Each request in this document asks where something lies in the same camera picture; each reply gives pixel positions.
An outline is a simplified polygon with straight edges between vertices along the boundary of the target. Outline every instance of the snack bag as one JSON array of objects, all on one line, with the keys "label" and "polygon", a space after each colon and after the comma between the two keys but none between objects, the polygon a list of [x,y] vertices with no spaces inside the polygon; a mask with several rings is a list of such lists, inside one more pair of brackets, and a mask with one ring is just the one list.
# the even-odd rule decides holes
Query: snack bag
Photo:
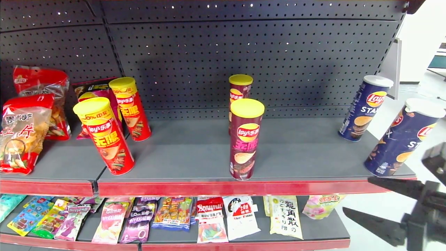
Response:
[{"label": "snack bag", "polygon": [[310,195],[302,213],[314,220],[323,219],[330,215],[345,196],[343,194]]},{"label": "snack bag", "polygon": [[43,197],[36,197],[32,203],[22,210],[10,223],[8,227],[20,236],[27,235],[36,224],[48,213],[53,203]]},{"label": "snack bag", "polygon": [[75,241],[85,216],[90,211],[90,205],[70,205],[68,206],[68,215],[62,226],[54,235],[55,239]]},{"label": "snack bag", "polygon": [[19,96],[54,94],[54,106],[50,117],[50,128],[46,139],[68,140],[70,126],[65,117],[63,106],[70,85],[68,75],[60,70],[39,67],[14,66],[14,86]]},{"label": "snack bag", "polygon": [[269,206],[271,213],[271,230],[269,233],[303,240],[297,198],[295,196],[271,196]]},{"label": "snack bag", "polygon": [[192,197],[163,197],[152,228],[189,232],[191,212]]},{"label": "snack bag", "polygon": [[226,196],[223,201],[230,241],[260,232],[254,215],[258,210],[257,205],[253,204],[250,196]]},{"label": "snack bag", "polygon": [[147,242],[149,238],[149,223],[157,211],[157,201],[156,197],[136,198],[125,224],[120,243]]},{"label": "snack bag", "polygon": [[128,202],[106,201],[92,243],[117,244]]},{"label": "snack bag", "polygon": [[221,197],[199,197],[197,199],[197,243],[228,242],[222,209],[223,200]]},{"label": "snack bag", "polygon": [[61,199],[56,200],[53,208],[49,210],[49,212],[40,220],[40,222],[31,232],[45,239],[54,238],[54,235],[57,233],[67,217],[68,213],[65,212],[67,206],[67,201]]},{"label": "snack bag", "polygon": [[26,195],[2,194],[0,197],[0,223],[8,216],[17,205],[25,199]]},{"label": "snack bag", "polygon": [[42,151],[54,94],[13,98],[3,105],[0,172],[29,174]]},{"label": "snack bag", "polygon": [[[87,82],[74,83],[73,88],[78,98],[78,102],[83,100],[93,98],[93,97],[106,97],[110,100],[110,106],[115,114],[115,118],[119,121],[119,127],[122,131],[122,115],[119,111],[118,102],[116,101],[115,95],[112,89],[108,86],[108,83],[115,78],[108,79],[97,79]],[[77,139],[90,138],[88,134],[88,129],[85,125],[82,125],[82,131],[76,137]]]}]

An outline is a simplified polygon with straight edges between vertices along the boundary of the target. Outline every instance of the lower shelf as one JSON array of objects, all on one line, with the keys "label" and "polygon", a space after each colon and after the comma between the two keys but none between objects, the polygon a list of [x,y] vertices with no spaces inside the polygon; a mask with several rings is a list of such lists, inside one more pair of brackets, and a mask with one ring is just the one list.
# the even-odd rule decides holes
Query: lower shelf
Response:
[{"label": "lower shelf", "polygon": [[[306,196],[298,197],[300,210],[304,207],[307,198],[308,197]],[[29,199],[30,197],[25,198],[24,202],[1,223],[0,242],[32,247],[79,251],[138,251],[140,248],[137,243],[125,245],[91,243],[91,239],[100,222],[100,210],[98,213],[88,216],[76,242],[37,238],[32,233],[28,234],[26,237],[18,236],[7,227],[7,223],[20,213],[23,209],[22,206],[29,201]],[[149,241],[142,244],[142,250],[173,251],[181,248],[182,251],[209,251],[213,249],[219,251],[295,251],[347,248],[350,244],[350,236],[339,218],[339,215],[335,211],[323,220],[312,220],[306,215],[300,214],[299,217],[301,220],[304,240],[298,240],[279,234],[269,234],[270,219],[265,216],[262,197],[253,197],[253,200],[259,208],[259,211],[255,214],[258,226],[262,231],[258,233],[231,241],[230,243],[197,244],[198,225],[192,225],[189,232],[150,229]]]}]

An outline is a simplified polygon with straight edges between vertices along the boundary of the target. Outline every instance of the red chip bag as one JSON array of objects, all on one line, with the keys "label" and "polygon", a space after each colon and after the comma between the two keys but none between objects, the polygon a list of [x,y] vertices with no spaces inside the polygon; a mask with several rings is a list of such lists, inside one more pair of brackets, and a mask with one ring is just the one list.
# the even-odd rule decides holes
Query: red chip bag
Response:
[{"label": "red chip bag", "polygon": [[68,140],[70,126],[65,117],[63,106],[70,81],[68,75],[60,70],[39,67],[14,66],[14,86],[19,96],[54,94],[54,106],[51,113],[50,129],[46,139]]},{"label": "red chip bag", "polygon": [[54,94],[18,97],[3,106],[0,172],[29,174],[48,132]]}]

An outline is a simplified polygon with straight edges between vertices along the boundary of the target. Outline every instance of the lay's chip canister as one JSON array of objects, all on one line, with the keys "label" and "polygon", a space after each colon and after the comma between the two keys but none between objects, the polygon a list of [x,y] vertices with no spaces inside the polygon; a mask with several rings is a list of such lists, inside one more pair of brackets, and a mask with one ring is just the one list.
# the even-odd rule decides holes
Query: lay's chip canister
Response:
[{"label": "lay's chip canister", "polygon": [[349,141],[359,141],[392,86],[393,81],[390,79],[376,75],[364,76],[339,129],[339,135]]}]

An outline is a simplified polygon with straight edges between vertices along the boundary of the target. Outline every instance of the red shelf edge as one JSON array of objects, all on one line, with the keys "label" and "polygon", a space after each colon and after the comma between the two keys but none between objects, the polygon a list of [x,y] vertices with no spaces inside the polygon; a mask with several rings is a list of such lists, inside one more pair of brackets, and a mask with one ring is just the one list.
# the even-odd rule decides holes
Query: red shelf edge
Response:
[{"label": "red shelf edge", "polygon": [[[408,177],[405,180],[416,180]],[[333,193],[377,193],[388,190],[367,180],[349,181],[243,181],[189,183],[98,182],[101,197],[140,196],[229,196],[229,195],[320,195]]]},{"label": "red shelf edge", "polygon": [[35,237],[23,237],[11,234],[0,234],[0,242],[8,244],[17,244],[23,246],[31,247],[45,247],[54,249],[64,249],[64,250],[76,250],[76,251],[138,251],[137,244],[96,244],[91,242],[80,242],[80,241],[64,241],[64,240],[53,240],[53,239],[43,239]]},{"label": "red shelf edge", "polygon": [[142,251],[297,251],[348,248],[350,239],[320,240],[320,241],[287,241],[287,242],[255,242],[255,243],[205,243],[205,244],[143,244]]},{"label": "red shelf edge", "polygon": [[0,180],[0,193],[92,197],[93,187],[89,181],[58,183]]}]

